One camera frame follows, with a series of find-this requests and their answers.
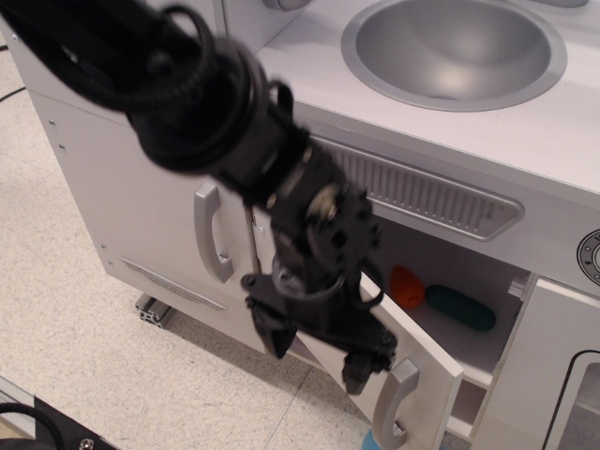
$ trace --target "tile floor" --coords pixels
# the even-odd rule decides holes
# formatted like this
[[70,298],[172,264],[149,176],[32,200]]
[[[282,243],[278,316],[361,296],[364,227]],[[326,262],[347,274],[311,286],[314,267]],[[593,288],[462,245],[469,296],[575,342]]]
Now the tile floor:
[[[0,52],[0,97],[22,85]],[[104,275],[27,93],[0,103],[0,375],[122,449],[360,448],[328,375],[183,314],[159,330],[139,294]]]

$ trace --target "toy cucumber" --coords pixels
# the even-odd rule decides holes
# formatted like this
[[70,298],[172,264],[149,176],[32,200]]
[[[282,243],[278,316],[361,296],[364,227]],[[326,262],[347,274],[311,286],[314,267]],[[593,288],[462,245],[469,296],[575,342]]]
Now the toy cucumber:
[[474,330],[487,331],[496,323],[496,315],[491,309],[440,284],[429,286],[425,290],[425,298],[434,308]]

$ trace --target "sink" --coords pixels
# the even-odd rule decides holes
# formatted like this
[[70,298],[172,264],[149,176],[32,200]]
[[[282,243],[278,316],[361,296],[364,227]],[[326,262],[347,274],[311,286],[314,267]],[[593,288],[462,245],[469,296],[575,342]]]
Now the sink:
[[566,67],[552,25],[506,0],[385,0],[346,26],[341,50],[366,85],[442,111],[518,105],[551,88]]

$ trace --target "black cable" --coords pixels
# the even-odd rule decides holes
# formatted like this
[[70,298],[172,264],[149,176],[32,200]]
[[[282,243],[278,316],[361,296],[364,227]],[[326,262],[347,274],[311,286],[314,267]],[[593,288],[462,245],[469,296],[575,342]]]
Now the black cable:
[[18,413],[33,417],[50,431],[54,443],[56,444],[56,450],[65,450],[65,442],[63,440],[63,435],[60,433],[60,429],[58,429],[58,426],[45,412],[42,412],[33,406],[23,405],[21,403],[0,403],[0,414],[4,413]]
[[12,91],[10,94],[6,94],[5,96],[0,97],[0,103],[2,103],[7,98],[14,96],[15,94],[19,94],[21,91],[24,91],[24,90],[25,90],[25,87],[20,87],[19,89]]

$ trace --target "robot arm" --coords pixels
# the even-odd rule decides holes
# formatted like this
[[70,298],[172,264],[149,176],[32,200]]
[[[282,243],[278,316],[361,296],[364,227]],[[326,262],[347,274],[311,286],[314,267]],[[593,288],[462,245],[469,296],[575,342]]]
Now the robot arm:
[[[396,338],[369,312],[383,293],[365,301],[359,291],[362,272],[382,285],[368,262],[380,239],[371,204],[293,123],[290,89],[268,83],[251,53],[213,37],[186,7],[0,0],[0,13],[63,83],[126,113],[156,164],[212,175],[269,214],[273,275],[242,284],[270,353],[282,357],[298,330],[348,352],[350,394],[390,368]],[[181,31],[174,14],[188,16],[197,36]]]

